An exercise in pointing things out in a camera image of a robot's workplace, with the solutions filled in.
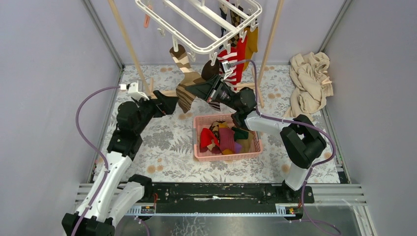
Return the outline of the red white striped sock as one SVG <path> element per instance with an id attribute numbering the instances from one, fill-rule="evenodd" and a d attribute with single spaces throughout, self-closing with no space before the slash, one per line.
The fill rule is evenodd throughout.
<path id="1" fill-rule="evenodd" d="M 239 65 L 235 65 L 239 61 L 238 51 L 235 47 L 231 47 L 230 51 L 222 50 L 217 55 L 217 59 L 222 65 L 222 62 L 227 61 L 231 66 L 231 74 L 224 78 L 224 81 L 233 89 L 237 90 L 237 84 L 241 80 L 242 72 L 239 70 Z"/>

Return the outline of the brown argyle sock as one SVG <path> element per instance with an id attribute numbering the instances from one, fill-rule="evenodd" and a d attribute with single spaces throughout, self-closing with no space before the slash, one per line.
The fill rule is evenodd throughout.
<path id="1" fill-rule="evenodd" d="M 220 140 L 220 132 L 219 132 L 220 128 L 229 128 L 229 126 L 226 121 L 217 120 L 217 121 L 214 121 L 209 128 L 209 130 L 214 134 L 214 136 L 218 140 Z"/>

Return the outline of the red bear sock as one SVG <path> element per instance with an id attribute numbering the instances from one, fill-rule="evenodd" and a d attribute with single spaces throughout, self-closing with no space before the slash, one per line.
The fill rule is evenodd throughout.
<path id="1" fill-rule="evenodd" d="M 218 138 L 208 128 L 203 128 L 201 131 L 199 151 L 200 152 L 210 151 L 211 153 L 214 153 L 214 154 L 221 153 Z"/>

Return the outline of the green sock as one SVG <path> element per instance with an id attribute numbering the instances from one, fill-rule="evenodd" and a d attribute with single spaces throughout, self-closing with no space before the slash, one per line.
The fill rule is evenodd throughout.
<path id="1" fill-rule="evenodd" d="M 232 127 L 232 131 L 234 132 L 234 140 L 247 140 L 249 137 L 249 131 L 237 127 Z"/>

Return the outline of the brown striped sock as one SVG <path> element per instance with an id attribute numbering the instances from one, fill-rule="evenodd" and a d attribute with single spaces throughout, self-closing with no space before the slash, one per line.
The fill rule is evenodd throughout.
<path id="1" fill-rule="evenodd" d="M 191 67 L 188 54 L 181 44 L 178 44 L 177 50 L 172 47 L 169 52 L 173 61 L 184 75 L 184 78 L 176 87 L 176 95 L 179 98 L 179 107 L 184 113 L 187 113 L 191 109 L 192 103 L 197 96 L 188 92 L 185 88 L 187 86 L 203 83 L 205 80 L 200 73 Z"/>

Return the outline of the purple orange striped sock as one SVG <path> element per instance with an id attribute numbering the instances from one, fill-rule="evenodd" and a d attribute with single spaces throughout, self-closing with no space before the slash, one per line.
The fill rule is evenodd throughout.
<path id="1" fill-rule="evenodd" d="M 240 153 L 242 146 L 234 140 L 234 132 L 230 128 L 220 128 L 219 147 L 223 155 Z"/>

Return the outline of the tan plain sock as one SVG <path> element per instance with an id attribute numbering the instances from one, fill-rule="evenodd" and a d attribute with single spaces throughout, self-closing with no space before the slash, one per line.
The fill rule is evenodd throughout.
<path id="1" fill-rule="evenodd" d="M 253 143 L 253 140 L 254 140 L 254 134 L 251 131 L 248 132 L 247 139 L 239 139 L 238 143 L 242 146 L 240 152 L 241 153 L 250 152 L 250 148 Z"/>

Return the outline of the mustard brown cuffed sock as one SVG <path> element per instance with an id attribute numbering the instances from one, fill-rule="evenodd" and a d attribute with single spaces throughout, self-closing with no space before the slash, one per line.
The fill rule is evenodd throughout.
<path id="1" fill-rule="evenodd" d="M 246 47 L 245 47 L 245 57 L 244 59 L 252 59 L 253 55 L 258 52 L 258 30 L 255 28 L 253 31 L 250 30 L 250 27 L 246 27 Z"/>

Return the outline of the dark argyle sock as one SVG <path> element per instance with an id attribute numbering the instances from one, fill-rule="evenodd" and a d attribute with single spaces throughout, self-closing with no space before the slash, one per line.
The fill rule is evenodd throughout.
<path id="1" fill-rule="evenodd" d="M 238 15 L 236 12 L 230 10 L 230 17 L 231 17 L 231 24 L 237 27 L 241 22 L 241 16 Z M 239 33 L 234 35 L 234 37 L 229 40 L 231 47 L 235 48 L 238 44 L 238 40 L 239 40 Z"/>

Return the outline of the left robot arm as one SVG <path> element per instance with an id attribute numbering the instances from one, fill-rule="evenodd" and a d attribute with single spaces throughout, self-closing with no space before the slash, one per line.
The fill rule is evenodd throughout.
<path id="1" fill-rule="evenodd" d="M 112 134 L 104 166 L 100 170 L 88 195 L 74 213 L 62 219 L 64 232 L 68 236 L 113 236 L 120 220 L 133 205 L 147 202 L 152 197 L 151 179 L 133 175 L 115 198 L 124 172 L 132 164 L 143 139 L 141 133 L 153 118 L 171 115 L 176 109 L 178 98 L 153 92 L 155 98 L 133 97 L 118 107 L 117 125 Z"/>

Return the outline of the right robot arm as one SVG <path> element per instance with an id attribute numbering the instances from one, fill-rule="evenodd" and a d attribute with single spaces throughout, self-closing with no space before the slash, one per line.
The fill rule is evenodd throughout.
<path id="1" fill-rule="evenodd" d="M 185 89 L 206 102 L 219 102 L 234 109 L 231 118 L 238 128 L 280 136 L 292 162 L 283 182 L 286 186 L 282 189 L 282 196 L 290 203 L 301 197 L 301 188 L 307 181 L 313 162 L 327 147 L 318 128 L 307 116 L 299 115 L 293 120 L 284 120 L 263 115 L 256 108 L 255 90 L 244 87 L 236 92 L 219 76 L 186 86 Z"/>

